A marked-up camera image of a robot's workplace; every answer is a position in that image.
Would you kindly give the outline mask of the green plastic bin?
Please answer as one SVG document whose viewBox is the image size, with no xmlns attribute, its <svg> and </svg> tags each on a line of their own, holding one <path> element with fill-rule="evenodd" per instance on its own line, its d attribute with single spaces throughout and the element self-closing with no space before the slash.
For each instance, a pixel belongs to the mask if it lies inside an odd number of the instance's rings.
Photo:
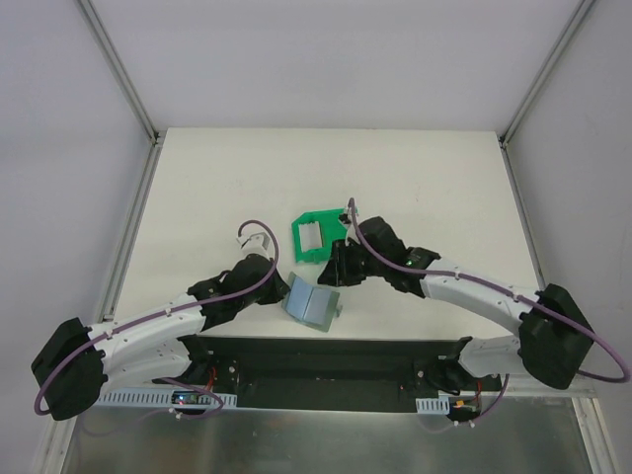
<svg viewBox="0 0 632 474">
<path fill-rule="evenodd" d="M 291 223 L 296 263 L 321 264 L 329 260 L 333 243 L 344 240 L 348 225 L 343 208 L 307 211 Z"/>
</svg>

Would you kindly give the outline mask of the sage green card holder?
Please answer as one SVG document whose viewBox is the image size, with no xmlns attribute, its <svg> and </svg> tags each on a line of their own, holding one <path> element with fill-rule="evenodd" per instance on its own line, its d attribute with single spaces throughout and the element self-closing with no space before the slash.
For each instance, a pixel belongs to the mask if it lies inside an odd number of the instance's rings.
<svg viewBox="0 0 632 474">
<path fill-rule="evenodd" d="M 302 277 L 289 275 L 289 293 L 282 302 L 283 310 L 296 322 L 328 333 L 342 311 L 340 294 L 330 288 L 315 286 Z"/>
</svg>

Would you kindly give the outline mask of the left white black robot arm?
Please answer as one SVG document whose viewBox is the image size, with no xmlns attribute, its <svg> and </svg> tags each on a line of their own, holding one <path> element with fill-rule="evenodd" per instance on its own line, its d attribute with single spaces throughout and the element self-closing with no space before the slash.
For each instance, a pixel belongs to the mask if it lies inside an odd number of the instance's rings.
<svg viewBox="0 0 632 474">
<path fill-rule="evenodd" d="M 156 380 L 205 384 L 213 363 L 201 333 L 251 305 L 277 304 L 288 292 L 274 261 L 250 254 L 157 309 L 92 325 L 67 320 L 32 362 L 35 412 L 64 421 L 119 388 Z"/>
</svg>

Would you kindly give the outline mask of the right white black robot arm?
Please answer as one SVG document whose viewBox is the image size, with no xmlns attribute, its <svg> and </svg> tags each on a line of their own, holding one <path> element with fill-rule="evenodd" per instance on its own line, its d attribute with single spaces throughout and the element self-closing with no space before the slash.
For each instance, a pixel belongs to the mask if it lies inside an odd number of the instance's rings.
<svg viewBox="0 0 632 474">
<path fill-rule="evenodd" d="M 408 247 L 380 216 L 354 225 L 342 213 L 347 234 L 332 243 L 321 285 L 348 287 L 381 277 L 395 290 L 449 303 L 507 330 L 503 337 L 459 339 L 424 370 L 426 382 L 452 395 L 488 375 L 528 374 L 567 389 L 593 345 L 591 326 L 570 293 L 550 283 L 517 288 L 467 274 L 440 254 Z"/>
</svg>

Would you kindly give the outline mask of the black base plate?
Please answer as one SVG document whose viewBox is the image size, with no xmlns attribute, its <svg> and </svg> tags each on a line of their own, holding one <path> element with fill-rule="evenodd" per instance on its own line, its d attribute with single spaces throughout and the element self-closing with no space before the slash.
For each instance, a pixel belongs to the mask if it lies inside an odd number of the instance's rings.
<svg viewBox="0 0 632 474">
<path fill-rule="evenodd" d="M 240 408 L 413 413 L 433 398 L 434 365 L 453 341 L 199 337 L 187 385 L 209 385 Z"/>
</svg>

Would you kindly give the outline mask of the aluminium front rail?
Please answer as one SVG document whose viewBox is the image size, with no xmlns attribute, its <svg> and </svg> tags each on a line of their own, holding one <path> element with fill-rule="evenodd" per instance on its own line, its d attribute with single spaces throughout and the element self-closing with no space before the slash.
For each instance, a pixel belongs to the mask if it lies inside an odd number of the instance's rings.
<svg viewBox="0 0 632 474">
<path fill-rule="evenodd" d="M 549 398 L 594 398 L 596 391 L 593 383 L 580 378 L 566 389 L 555 389 L 533 378 L 512 376 L 507 394 L 514 397 L 549 397 Z"/>
</svg>

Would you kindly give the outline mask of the left aluminium frame post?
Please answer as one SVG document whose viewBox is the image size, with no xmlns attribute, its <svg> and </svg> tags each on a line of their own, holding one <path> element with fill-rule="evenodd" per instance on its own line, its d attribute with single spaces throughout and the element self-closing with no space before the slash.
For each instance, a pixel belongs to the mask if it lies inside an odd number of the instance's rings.
<svg viewBox="0 0 632 474">
<path fill-rule="evenodd" d="M 74 1 L 79 13 L 84 19 L 90 34 L 96 42 L 103 58 L 108 65 L 118 88 L 125 98 L 132 114 L 136 118 L 144 134 L 152 145 L 161 142 L 161 131 L 147 112 L 145 105 L 135 87 L 123 61 L 117 51 L 104 21 L 102 20 L 95 4 L 90 0 Z"/>
</svg>

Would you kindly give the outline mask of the aluminium frame post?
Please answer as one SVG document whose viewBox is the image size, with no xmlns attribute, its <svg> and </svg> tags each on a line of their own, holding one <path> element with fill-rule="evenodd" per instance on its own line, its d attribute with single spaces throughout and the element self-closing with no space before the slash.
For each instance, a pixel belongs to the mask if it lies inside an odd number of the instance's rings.
<svg viewBox="0 0 632 474">
<path fill-rule="evenodd" d="M 552 77 L 581 28 L 598 5 L 597 0 L 581 0 L 574 7 L 572 14 L 556 37 L 542 64 L 531 80 L 507 126 L 498 134 L 502 149 L 506 149 L 513 140 L 528 112 L 543 91 L 547 81 Z"/>
<path fill-rule="evenodd" d="M 161 131 L 147 112 L 145 105 L 135 87 L 123 61 L 117 51 L 104 21 L 102 20 L 95 4 L 90 0 L 74 1 L 79 13 L 84 19 L 90 34 L 96 42 L 103 58 L 108 65 L 118 88 L 125 98 L 132 114 L 136 118 L 144 134 L 152 145 L 161 142 Z"/>
</svg>

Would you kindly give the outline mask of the right aluminium frame post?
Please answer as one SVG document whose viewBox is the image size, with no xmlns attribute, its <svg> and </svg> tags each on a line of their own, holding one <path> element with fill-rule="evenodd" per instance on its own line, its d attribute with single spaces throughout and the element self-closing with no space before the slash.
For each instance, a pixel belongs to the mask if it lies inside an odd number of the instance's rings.
<svg viewBox="0 0 632 474">
<path fill-rule="evenodd" d="M 528 112 L 543 91 L 547 81 L 552 77 L 581 28 L 598 5 L 597 0 L 581 0 L 574 7 L 572 14 L 556 37 L 542 64 L 531 80 L 507 126 L 498 134 L 502 149 L 506 149 L 513 140 Z"/>
</svg>

